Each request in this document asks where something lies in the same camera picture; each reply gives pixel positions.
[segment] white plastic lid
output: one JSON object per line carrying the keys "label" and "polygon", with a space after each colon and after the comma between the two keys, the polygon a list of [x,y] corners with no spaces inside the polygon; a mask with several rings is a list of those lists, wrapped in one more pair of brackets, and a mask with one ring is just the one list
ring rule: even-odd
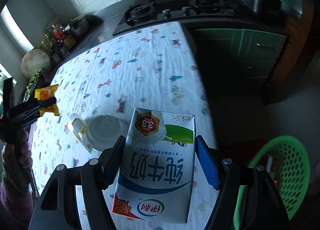
{"label": "white plastic lid", "polygon": [[86,129],[85,135],[93,148],[98,151],[112,148],[120,135],[127,136],[128,125],[124,120],[111,115],[94,118]]}

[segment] tablecloth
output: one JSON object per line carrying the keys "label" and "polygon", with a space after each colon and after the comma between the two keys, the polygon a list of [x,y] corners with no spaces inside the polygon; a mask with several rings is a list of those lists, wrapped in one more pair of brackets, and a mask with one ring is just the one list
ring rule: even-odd
{"label": "tablecloth", "polygon": [[[81,166],[92,156],[67,128],[68,116],[85,120],[114,115],[130,123],[134,107],[195,114],[196,134],[209,147],[216,142],[208,103],[183,29],[178,22],[133,31],[104,42],[62,65],[52,84],[60,116],[45,113],[36,123],[32,141],[33,170],[39,193],[59,164]],[[118,229],[203,229],[218,192],[210,186],[198,159],[187,224],[153,223],[112,213]],[[116,180],[103,192],[111,211]],[[76,187],[83,230],[90,229],[81,187]]]}

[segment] green vegetable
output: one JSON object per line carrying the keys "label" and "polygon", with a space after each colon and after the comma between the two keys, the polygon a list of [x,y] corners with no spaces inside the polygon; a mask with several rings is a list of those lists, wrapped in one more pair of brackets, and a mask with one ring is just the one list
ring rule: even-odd
{"label": "green vegetable", "polygon": [[24,94],[24,98],[23,98],[23,101],[26,102],[28,100],[28,98],[30,97],[33,89],[35,88],[37,82],[38,82],[38,79],[39,79],[39,76],[41,74],[41,69],[37,70],[31,77],[31,79],[29,80],[29,83],[27,85],[27,91],[26,93]]}

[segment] milk carton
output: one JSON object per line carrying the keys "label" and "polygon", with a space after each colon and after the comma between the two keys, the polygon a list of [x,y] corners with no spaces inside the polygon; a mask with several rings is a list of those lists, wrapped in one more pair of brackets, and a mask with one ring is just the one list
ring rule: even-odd
{"label": "milk carton", "polygon": [[135,108],[112,212],[186,223],[195,158],[195,116]]}

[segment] stove burner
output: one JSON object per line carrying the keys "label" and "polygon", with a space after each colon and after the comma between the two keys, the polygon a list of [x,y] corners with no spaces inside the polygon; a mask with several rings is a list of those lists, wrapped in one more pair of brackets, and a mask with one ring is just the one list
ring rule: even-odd
{"label": "stove burner", "polygon": [[156,2],[151,0],[147,3],[130,7],[124,14],[125,22],[134,26],[135,24],[157,19]]}
{"label": "stove burner", "polygon": [[190,7],[199,15],[200,13],[217,13],[224,8],[223,0],[188,0]]}
{"label": "stove burner", "polygon": [[150,11],[150,6],[142,5],[131,10],[131,16],[141,15],[141,14],[147,13],[148,11]]}

